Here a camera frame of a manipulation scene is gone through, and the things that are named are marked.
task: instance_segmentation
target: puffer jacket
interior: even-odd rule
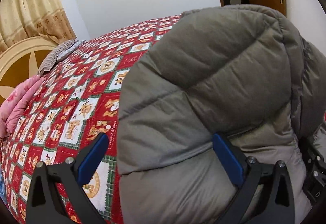
[[[117,166],[125,224],[213,223],[236,193],[214,133],[286,162],[295,222],[311,209],[298,140],[326,157],[326,58],[281,13],[237,5],[187,13],[126,76]],[[255,208],[262,186],[245,215]]]

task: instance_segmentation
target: quilt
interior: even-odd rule
[[[90,40],[45,76],[13,135],[1,142],[9,210],[19,223],[26,221],[36,163],[52,165],[75,157],[100,132],[108,135],[109,148],[83,189],[107,223],[123,223],[116,168],[120,89],[131,66],[179,19],[153,19]],[[80,223],[63,186],[58,190],[69,217]]]

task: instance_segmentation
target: bed headboard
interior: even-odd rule
[[[57,45],[48,38],[31,37],[0,55],[0,105],[17,85],[37,74],[42,61]]]

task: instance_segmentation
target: gray pillow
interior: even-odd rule
[[[58,55],[56,64],[60,63],[61,61],[65,60],[74,50],[77,49],[81,44],[86,42],[86,40],[75,43],[72,47],[70,47],[68,50],[62,52]]]
[[[57,61],[57,57],[62,52],[66,51],[70,47],[72,47],[75,43],[77,43],[79,40],[68,40],[61,44],[59,44],[55,49],[53,49],[48,56],[43,60],[40,68],[39,68],[39,75],[44,76],[45,73],[49,72],[51,68],[55,65]]]

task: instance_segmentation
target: cartoon print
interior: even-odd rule
[[[45,163],[45,165],[51,165],[52,164],[52,160],[53,160],[53,157],[49,157],[48,156],[48,154],[46,154],[46,156],[45,156],[45,161],[44,161],[44,163]]]
[[[12,158],[14,156],[15,150],[16,150],[17,144],[14,144],[11,148],[11,152],[10,152],[10,157]]]
[[[114,68],[115,63],[113,61],[108,61],[105,62],[101,67],[100,67],[100,71],[102,73],[111,70],[112,68]]]
[[[76,69],[77,68],[74,68],[74,69],[69,70],[63,77],[65,78],[65,77],[72,76],[75,73]]]
[[[146,43],[146,42],[148,42],[150,39],[141,39],[139,42],[141,42],[141,43]]]
[[[49,107],[53,100],[56,98],[57,94],[53,94],[48,98],[48,101],[45,103],[45,107]]]
[[[65,134],[66,139],[74,139],[75,138],[74,130],[76,129],[76,126],[78,126],[78,125],[80,125],[80,120],[69,122],[68,130]]]
[[[82,69],[79,69],[78,73],[84,73],[87,69],[88,67],[83,67]]]
[[[36,114],[34,114],[34,115],[31,116],[31,118],[30,118],[29,121],[28,121],[27,126],[31,126],[31,125],[32,125],[32,123],[33,123],[34,120],[35,120],[35,117],[36,117]]]
[[[118,112],[117,112],[117,109],[119,108],[119,99],[115,99],[115,100],[112,100],[112,99],[109,99],[105,106],[104,106],[106,109],[110,109],[108,111],[106,111],[103,115],[104,116],[109,116],[109,117],[113,117],[115,116]]]
[[[135,32],[142,31],[143,29],[145,29],[145,27],[141,27],[141,28],[135,29]]]
[[[27,180],[25,180],[25,181],[22,183],[22,193],[23,193],[25,196],[28,195],[29,186],[30,186],[30,183],[29,183],[29,181],[27,181]]]
[[[73,66],[73,64],[68,64],[68,65],[66,65],[66,66],[63,68],[62,73],[65,73],[66,71],[68,71],[69,69],[71,69],[72,66]]]
[[[24,162],[24,159],[25,159],[25,157],[26,157],[26,154],[27,154],[26,149],[22,149],[22,153],[19,155],[19,161],[20,161],[21,163]]]
[[[85,59],[85,58],[89,58],[89,57],[92,55],[92,53],[93,53],[93,51],[84,54],[83,59]]]
[[[71,79],[70,81],[68,81],[68,86],[72,87],[74,86],[74,84],[77,82],[77,79]]]
[[[126,37],[126,36],[128,36],[128,35],[129,35],[128,33],[125,33],[125,34],[123,34],[123,35],[118,36],[117,38],[124,38],[124,37]]]
[[[83,185],[83,189],[88,198],[93,198],[97,195],[100,189],[100,178],[97,172],[94,173],[88,184]]]
[[[94,62],[96,59],[97,59],[97,57],[94,56],[94,57],[91,57],[89,60]]]
[[[29,126],[25,126],[23,131],[22,131],[22,135],[19,137],[19,140],[20,141],[24,141],[25,140],[25,137],[27,135],[27,131],[29,130]]]
[[[51,86],[53,84],[53,82],[55,81],[55,77],[53,76],[51,79],[49,79],[49,81],[47,82],[46,86]]]
[[[39,140],[39,142],[44,140],[46,129],[42,126],[41,129],[37,132],[36,138]]]
[[[15,212],[17,211],[16,205],[17,205],[17,196],[14,193],[14,191],[11,190],[11,206],[13,207],[13,209],[15,210]]]
[[[123,54],[123,51],[117,51],[115,54],[112,55],[112,57],[120,57]]]
[[[62,102],[64,99],[66,99],[68,97],[68,95],[64,96],[64,94],[60,94],[59,98],[57,99],[57,102]]]
[[[51,86],[48,88],[48,90],[46,91],[46,93],[44,94],[44,97],[50,95],[50,94],[52,93],[52,90],[54,89],[54,87],[55,87],[55,84],[51,85]]]
[[[36,123],[39,123],[41,121],[41,119],[43,118],[44,113],[40,113],[36,119]]]
[[[31,140],[32,137],[33,137],[33,133],[34,133],[34,128],[32,127],[31,131],[29,132],[28,136],[27,136],[27,139],[28,140]]]
[[[42,89],[42,88],[43,88],[43,87],[40,86],[39,89],[36,91],[36,93],[35,93],[34,95],[35,95],[35,96],[38,95],[38,94],[41,92],[41,89]]]
[[[35,166],[36,166],[36,164],[37,164],[37,160],[38,160],[38,159],[39,159],[38,156],[34,157],[33,161],[32,161],[32,158],[31,158],[31,157],[29,157],[29,159],[28,159],[28,164],[31,164],[31,163],[32,163],[32,168],[33,168],[33,170],[35,169]]]
[[[16,150],[16,152],[15,152],[15,158],[17,159],[17,157],[18,157],[18,154],[19,154],[19,148],[17,148],[17,150]]]
[[[18,127],[21,127],[22,126],[22,123],[24,123],[24,119],[19,119],[18,120]]]
[[[150,42],[149,43],[136,44],[131,48],[131,50],[129,52],[132,53],[132,52],[144,51],[144,50],[149,49],[150,45],[151,45]]]
[[[21,215],[21,218],[26,221],[26,209],[23,209],[22,208],[22,204],[20,204],[20,215]]]
[[[15,166],[11,165],[10,170],[9,170],[9,180],[10,181],[12,179],[12,175],[14,174],[14,169],[15,169]]]
[[[88,133],[87,140],[94,140],[99,133],[106,133],[111,129],[111,125],[107,121],[97,121],[96,126],[93,125]]]
[[[148,34],[144,34],[144,35],[141,35],[141,36],[139,37],[139,39],[140,39],[140,40],[142,40],[142,39],[146,39],[146,38],[152,37],[153,35],[154,35],[154,32],[152,32],[152,33],[148,33]]]
[[[86,81],[86,83],[83,86],[75,88],[74,93],[71,95],[71,99],[80,98],[86,89],[87,83],[88,82]]]
[[[97,82],[93,82],[92,85],[89,87],[88,92],[91,92],[97,86]]]
[[[125,49],[126,47],[130,47],[130,46],[132,46],[132,44],[133,44],[133,42],[120,45],[118,47],[117,51],[122,50],[122,49]]]
[[[109,45],[109,46],[106,48],[106,50],[110,50],[110,49],[112,49],[112,48],[116,48],[117,46],[119,46],[119,45],[120,45],[120,43],[121,43],[121,42],[119,42],[119,43],[114,43],[114,44],[111,44],[111,45]]]
[[[62,116],[60,119],[61,120],[66,120],[67,116],[70,114],[71,110],[75,107],[75,104],[73,105],[68,105],[63,109],[63,113],[65,114],[64,116]]]
[[[123,80],[124,80],[124,78],[125,78],[125,76],[127,75],[127,73],[128,72],[125,72],[123,74],[119,74],[118,77],[117,77],[117,79],[115,80],[115,85],[118,85],[118,84],[121,85],[122,82],[123,82]]]
[[[111,53],[113,53],[113,50],[108,50],[104,53],[105,56],[109,56]]]
[[[52,134],[51,134],[51,136],[50,136],[50,139],[51,139],[52,141],[58,141],[59,138],[60,138],[60,135],[61,135],[60,131],[57,130],[57,129],[55,129],[55,130],[52,132]]]
[[[167,31],[167,30],[170,30],[172,29],[172,26],[168,26],[168,27],[162,27],[162,28],[159,28],[159,31]]]
[[[86,118],[86,115],[89,114],[92,110],[92,103],[89,103],[87,100],[83,105],[81,106],[81,109],[79,109],[80,113],[79,115],[82,115],[84,118]]]

